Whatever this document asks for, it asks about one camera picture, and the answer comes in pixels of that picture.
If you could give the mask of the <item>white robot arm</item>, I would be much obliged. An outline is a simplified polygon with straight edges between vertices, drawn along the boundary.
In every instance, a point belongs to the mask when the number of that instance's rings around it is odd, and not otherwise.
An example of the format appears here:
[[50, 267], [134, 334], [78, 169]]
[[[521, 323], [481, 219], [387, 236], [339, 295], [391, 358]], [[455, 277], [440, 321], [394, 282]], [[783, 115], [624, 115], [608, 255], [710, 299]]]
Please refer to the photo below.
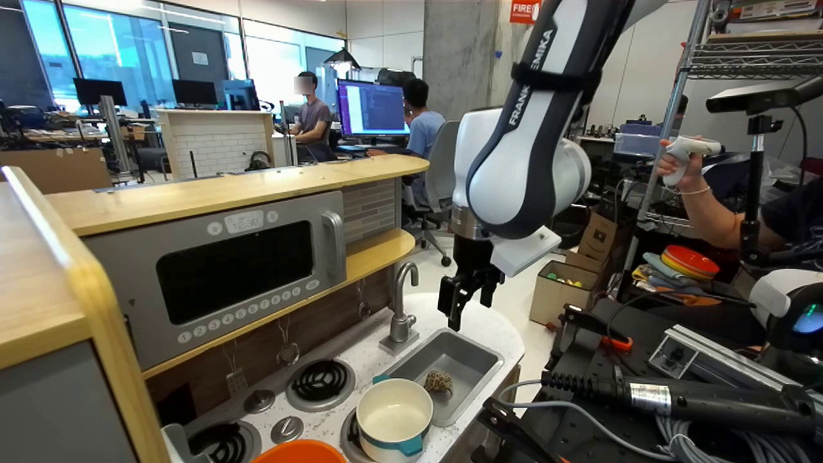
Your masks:
[[498, 109], [471, 111], [455, 134], [451, 255], [436, 309], [459, 330], [463, 309], [557, 246], [547, 222], [590, 182], [586, 152], [565, 137], [594, 98], [616, 39], [665, 0], [547, 0]]

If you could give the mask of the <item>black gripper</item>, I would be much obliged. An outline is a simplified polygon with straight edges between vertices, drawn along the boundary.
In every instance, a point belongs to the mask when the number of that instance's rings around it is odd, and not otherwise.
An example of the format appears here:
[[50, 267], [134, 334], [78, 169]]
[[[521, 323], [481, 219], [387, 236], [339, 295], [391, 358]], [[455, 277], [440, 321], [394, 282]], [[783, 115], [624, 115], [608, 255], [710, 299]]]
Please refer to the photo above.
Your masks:
[[436, 309], [445, 314], [451, 332], [459, 330], [463, 307], [481, 294], [481, 303], [490, 309], [496, 287], [503, 282], [503, 273], [490, 262], [493, 245], [455, 236], [451, 257], [455, 275], [440, 280]]

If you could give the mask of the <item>operator hand holding controller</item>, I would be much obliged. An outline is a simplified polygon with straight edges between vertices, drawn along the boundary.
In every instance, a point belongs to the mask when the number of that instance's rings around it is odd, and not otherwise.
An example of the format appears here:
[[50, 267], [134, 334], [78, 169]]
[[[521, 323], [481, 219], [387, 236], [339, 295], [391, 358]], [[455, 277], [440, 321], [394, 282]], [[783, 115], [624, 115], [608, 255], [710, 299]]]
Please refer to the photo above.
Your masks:
[[664, 152], [658, 158], [655, 169], [664, 178], [675, 178], [675, 190], [680, 199], [691, 199], [691, 195], [710, 190], [707, 181], [702, 178], [702, 158], [698, 154], [691, 154], [685, 163], [680, 163], [678, 158]]

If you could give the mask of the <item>operator forearm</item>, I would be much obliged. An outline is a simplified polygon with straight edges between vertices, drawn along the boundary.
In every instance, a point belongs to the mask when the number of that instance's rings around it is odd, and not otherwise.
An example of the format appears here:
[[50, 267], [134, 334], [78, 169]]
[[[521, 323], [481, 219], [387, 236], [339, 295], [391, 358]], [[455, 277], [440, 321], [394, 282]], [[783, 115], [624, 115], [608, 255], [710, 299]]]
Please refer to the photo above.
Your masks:
[[741, 249], [742, 215], [724, 208], [710, 190], [707, 182], [680, 190], [691, 230], [702, 242], [716, 249]]

